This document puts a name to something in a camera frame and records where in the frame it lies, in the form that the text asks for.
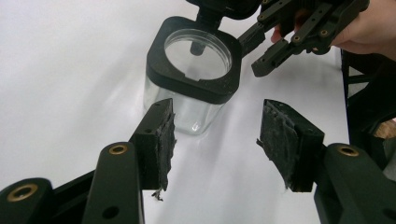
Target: human hand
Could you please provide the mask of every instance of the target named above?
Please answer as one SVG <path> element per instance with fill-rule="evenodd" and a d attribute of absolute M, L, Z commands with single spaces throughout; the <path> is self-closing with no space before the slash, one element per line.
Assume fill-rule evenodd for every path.
<path fill-rule="evenodd" d="M 295 30 L 309 15 L 306 10 L 296 14 Z M 276 26 L 273 43 L 281 38 L 279 30 Z M 396 1 L 371 0 L 368 8 L 335 37 L 332 46 L 357 54 L 379 53 L 396 61 Z"/>

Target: robot end effector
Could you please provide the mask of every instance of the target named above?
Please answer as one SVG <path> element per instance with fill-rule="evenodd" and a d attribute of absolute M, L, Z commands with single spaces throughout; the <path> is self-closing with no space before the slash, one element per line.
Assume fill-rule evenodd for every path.
<path fill-rule="evenodd" d="M 239 38 L 243 57 L 257 48 L 265 33 L 276 25 L 284 37 L 294 30 L 295 15 L 301 9 L 311 12 L 310 17 L 291 37 L 290 42 L 280 39 L 252 64 L 256 77 L 263 77 L 279 67 L 292 54 L 325 54 L 332 40 L 369 5 L 369 0 L 187 0 L 200 8 L 197 21 L 219 28 L 222 17 L 242 20 L 254 14 L 259 7 L 257 22 Z"/>

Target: clear plastic container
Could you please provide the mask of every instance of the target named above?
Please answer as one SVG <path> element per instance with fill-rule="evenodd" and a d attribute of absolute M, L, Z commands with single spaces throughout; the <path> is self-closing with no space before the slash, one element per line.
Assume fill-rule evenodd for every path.
<path fill-rule="evenodd" d="M 174 91 L 160 88 L 146 77 L 145 108 L 163 99 L 173 99 L 176 129 L 183 133 L 203 133 L 223 105 L 212 105 Z"/>
<path fill-rule="evenodd" d="M 194 55 L 193 49 L 202 50 Z M 194 81 L 223 77 L 232 65 L 227 47 L 214 35 L 195 29 L 182 29 L 170 34 L 165 41 L 167 59 L 185 77 Z M 215 105 L 169 91 L 155 85 L 146 77 L 145 108 L 162 99 L 173 98 L 175 126 L 190 134 L 203 133 L 224 104 Z"/>

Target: transparent jar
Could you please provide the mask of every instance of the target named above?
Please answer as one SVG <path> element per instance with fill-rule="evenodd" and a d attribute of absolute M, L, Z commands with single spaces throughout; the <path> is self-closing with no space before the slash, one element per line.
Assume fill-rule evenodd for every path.
<path fill-rule="evenodd" d="M 239 86 L 238 46 L 193 21 L 166 20 L 148 52 L 145 108 L 173 98 L 176 128 L 203 133 Z"/>

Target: white backdrop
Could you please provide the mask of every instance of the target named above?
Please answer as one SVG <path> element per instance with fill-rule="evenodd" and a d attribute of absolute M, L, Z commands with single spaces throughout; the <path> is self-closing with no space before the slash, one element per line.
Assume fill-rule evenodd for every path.
<path fill-rule="evenodd" d="M 30 177 L 53 187 L 94 169 L 99 152 L 127 141 L 144 116 L 146 54 L 162 22 L 194 19 L 198 8 L 168 1 L 0 3 L 0 189 Z M 240 36 L 253 22 L 224 19 Z M 206 133 L 176 133 L 164 202 L 145 191 L 151 223 L 319 223 L 313 194 L 286 190 L 256 145 L 265 98 L 291 105 L 347 143 L 342 75 L 332 49 L 292 56 L 270 76 L 242 64 L 238 92 Z"/>

